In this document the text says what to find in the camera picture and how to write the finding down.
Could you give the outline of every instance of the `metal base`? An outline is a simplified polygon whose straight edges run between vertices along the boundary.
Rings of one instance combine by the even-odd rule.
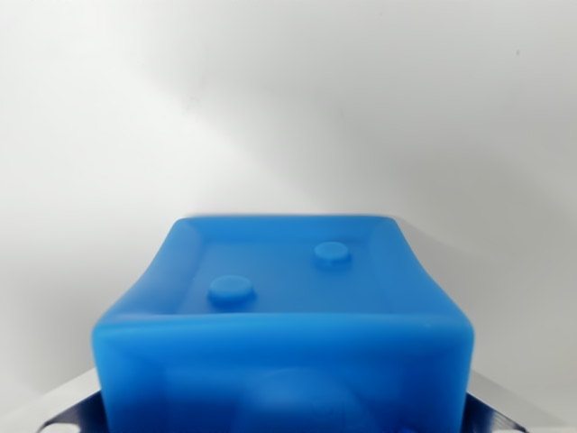
[[[34,404],[0,422],[0,432],[10,433],[109,433],[104,406],[94,371],[71,381]],[[58,407],[67,401],[69,408]],[[40,418],[47,411],[55,416]],[[493,433],[516,430],[529,433],[577,433],[577,429],[543,412],[489,381],[472,373],[465,405],[462,433]]]

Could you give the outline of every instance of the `white wall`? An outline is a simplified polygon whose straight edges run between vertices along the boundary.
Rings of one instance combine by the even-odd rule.
[[[0,413],[199,212],[402,218],[481,373],[577,423],[577,4],[0,2]]]

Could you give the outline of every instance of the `circular nub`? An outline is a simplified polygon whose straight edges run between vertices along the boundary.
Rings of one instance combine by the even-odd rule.
[[[330,266],[348,262],[351,252],[348,246],[340,242],[323,242],[315,247],[315,258],[320,264]]]
[[[216,306],[232,306],[254,297],[249,279],[241,275],[223,275],[215,278],[208,289],[208,298]]]

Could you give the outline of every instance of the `translucent blue plastic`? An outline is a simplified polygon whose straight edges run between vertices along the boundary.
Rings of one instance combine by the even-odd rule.
[[[179,220],[93,335],[113,433],[458,433],[472,341],[379,216]]]

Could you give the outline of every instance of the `blue object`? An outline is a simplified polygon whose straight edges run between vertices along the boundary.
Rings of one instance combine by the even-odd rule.
[[[379,216],[181,219],[93,335],[113,433],[458,433],[472,342]]]

